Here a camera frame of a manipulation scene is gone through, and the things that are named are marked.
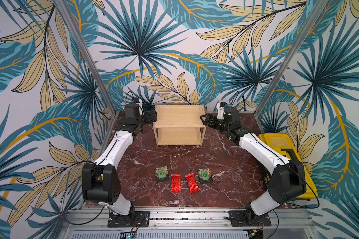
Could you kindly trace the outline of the green tea bag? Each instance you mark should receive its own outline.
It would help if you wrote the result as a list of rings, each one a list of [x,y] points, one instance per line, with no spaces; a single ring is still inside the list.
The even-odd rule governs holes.
[[[213,183],[211,170],[209,168],[199,169],[198,177],[201,184]]]
[[[155,169],[156,182],[161,183],[169,180],[169,172],[167,166],[162,166]]]

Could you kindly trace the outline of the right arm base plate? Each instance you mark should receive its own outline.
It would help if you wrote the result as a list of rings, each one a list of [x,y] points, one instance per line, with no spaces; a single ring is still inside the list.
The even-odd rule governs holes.
[[[227,219],[232,227],[270,227],[271,221],[268,214],[257,216],[251,211],[232,210],[228,211]]]

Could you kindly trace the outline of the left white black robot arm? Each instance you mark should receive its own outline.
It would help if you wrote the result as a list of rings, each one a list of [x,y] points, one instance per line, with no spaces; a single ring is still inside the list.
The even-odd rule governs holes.
[[[131,201],[121,194],[121,183],[117,168],[142,127],[157,121],[155,110],[143,111],[138,103],[125,106],[121,124],[116,128],[112,141],[105,151],[93,163],[82,168],[82,195],[86,201],[107,206],[109,210],[121,216],[130,214]]]

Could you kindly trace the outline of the red tea bag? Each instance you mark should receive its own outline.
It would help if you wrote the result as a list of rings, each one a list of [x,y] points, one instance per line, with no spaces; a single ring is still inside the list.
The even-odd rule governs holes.
[[[199,191],[199,186],[196,183],[194,173],[186,175],[185,178],[186,178],[187,183],[188,183],[189,192],[191,194],[195,193],[195,192],[198,192]]]
[[[181,192],[181,175],[172,174],[171,175],[171,192],[180,193]]]

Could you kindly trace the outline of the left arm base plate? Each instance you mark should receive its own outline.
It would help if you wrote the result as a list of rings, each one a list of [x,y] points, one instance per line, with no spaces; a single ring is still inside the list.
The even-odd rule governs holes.
[[[107,227],[109,228],[147,228],[149,226],[150,211],[133,211],[126,216],[114,214],[110,211]]]

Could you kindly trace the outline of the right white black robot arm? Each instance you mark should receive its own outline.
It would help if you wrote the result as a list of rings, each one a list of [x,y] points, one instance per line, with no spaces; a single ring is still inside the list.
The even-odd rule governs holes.
[[[267,191],[252,201],[247,210],[252,216],[262,216],[307,191],[304,165],[298,159],[289,159],[265,144],[258,136],[240,123],[239,111],[223,105],[218,114],[200,116],[205,126],[225,134],[240,148],[248,151],[270,173]]]

